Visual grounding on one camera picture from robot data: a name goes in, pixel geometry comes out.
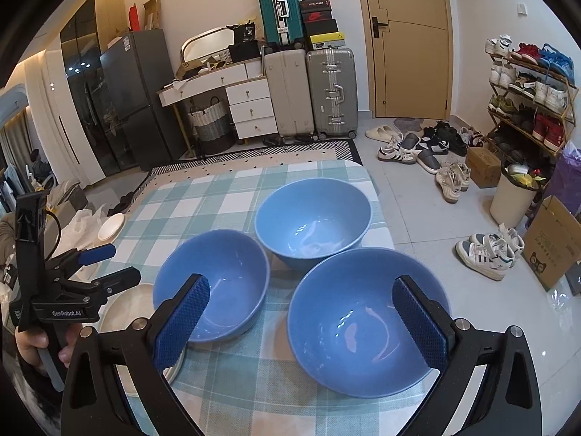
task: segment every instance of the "gray curtain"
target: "gray curtain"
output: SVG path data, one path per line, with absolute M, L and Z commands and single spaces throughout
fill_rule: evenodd
M 19 112 L 0 129 L 0 146 L 7 164 L 13 164 L 20 178 L 28 183 L 26 166 L 32 165 L 30 153 L 33 148 L 28 136 L 26 110 Z

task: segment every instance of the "gray refrigerator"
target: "gray refrigerator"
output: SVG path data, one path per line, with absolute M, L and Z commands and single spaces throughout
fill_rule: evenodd
M 101 55 L 113 106 L 141 170 L 177 161 L 184 138 L 171 107 L 157 94 L 174 74 L 161 29 L 130 32 Z

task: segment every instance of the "trash can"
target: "trash can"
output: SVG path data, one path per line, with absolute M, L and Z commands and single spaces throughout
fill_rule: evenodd
M 490 205 L 490 214 L 498 224 L 504 223 L 507 228 L 515 228 L 527 213 L 539 191 L 539 185 L 535 181 L 532 187 L 522 185 L 512 178 L 505 167 L 501 172 L 495 199 Z

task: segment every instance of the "human hand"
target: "human hand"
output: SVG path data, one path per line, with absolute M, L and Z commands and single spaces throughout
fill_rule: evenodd
M 81 323 L 71 324 L 66 333 L 67 345 L 59 352 L 59 359 L 69 368 L 71 357 L 73 356 L 74 345 L 77 342 L 78 334 L 82 329 Z M 16 346 L 22 358 L 31 366 L 44 370 L 38 349 L 46 349 L 48 347 L 48 336 L 40 328 L 30 328 L 27 331 L 19 332 L 18 328 L 15 333 Z

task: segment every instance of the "blue textured pad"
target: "blue textured pad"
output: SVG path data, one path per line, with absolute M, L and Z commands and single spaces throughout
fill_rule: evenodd
M 426 364 L 443 372 L 448 367 L 446 338 L 401 278 L 393 284 L 391 299 Z
M 91 264 L 97 264 L 97 262 L 113 258 L 115 253 L 115 246 L 106 244 L 82 252 L 78 255 L 77 262 L 80 266 L 90 266 Z
M 155 340 L 155 357 L 153 358 L 153 365 L 158 372 L 162 372 L 165 368 L 178 362 L 179 355 L 209 301 L 210 284 L 207 278 L 201 276 L 179 305 L 175 307 L 174 313 L 158 333 Z

